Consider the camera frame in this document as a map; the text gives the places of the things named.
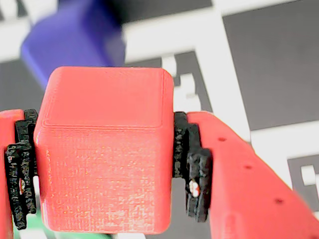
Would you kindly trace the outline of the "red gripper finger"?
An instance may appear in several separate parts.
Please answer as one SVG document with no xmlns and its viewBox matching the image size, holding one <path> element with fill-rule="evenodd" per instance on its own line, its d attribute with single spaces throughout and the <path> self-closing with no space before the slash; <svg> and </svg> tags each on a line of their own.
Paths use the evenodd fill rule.
<svg viewBox="0 0 319 239">
<path fill-rule="evenodd" d="M 0 113 L 0 237 L 13 238 L 13 228 L 27 226 L 36 213 L 33 178 L 37 175 L 34 128 L 38 113 L 7 110 Z"/>
<path fill-rule="evenodd" d="M 185 180 L 186 214 L 213 239 L 316 239 L 302 198 L 228 125 L 209 112 L 174 114 L 173 175 Z"/>
</svg>

